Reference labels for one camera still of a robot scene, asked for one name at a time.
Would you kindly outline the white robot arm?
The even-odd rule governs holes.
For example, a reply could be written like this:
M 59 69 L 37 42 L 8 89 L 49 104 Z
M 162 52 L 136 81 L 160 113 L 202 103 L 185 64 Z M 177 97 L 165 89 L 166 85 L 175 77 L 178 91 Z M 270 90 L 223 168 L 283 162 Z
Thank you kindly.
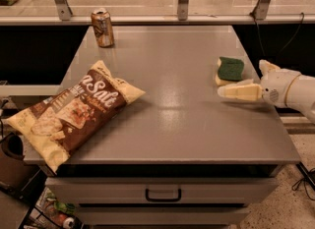
M 252 79 L 220 86 L 218 95 L 225 98 L 257 101 L 264 99 L 279 108 L 290 108 L 315 123 L 315 78 L 298 71 L 282 69 L 266 60 L 259 62 L 261 82 Z

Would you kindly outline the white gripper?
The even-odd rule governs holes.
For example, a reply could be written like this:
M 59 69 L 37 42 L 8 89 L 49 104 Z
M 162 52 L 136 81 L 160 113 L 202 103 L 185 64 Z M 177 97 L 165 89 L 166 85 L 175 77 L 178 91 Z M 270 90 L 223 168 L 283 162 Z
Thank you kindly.
M 279 66 L 267 61 L 259 61 L 259 69 L 263 75 L 261 85 L 252 79 L 235 84 L 220 86 L 218 95 L 224 98 L 257 101 L 261 97 L 279 108 L 286 108 L 286 95 L 293 81 L 301 75 L 300 72 L 280 69 Z

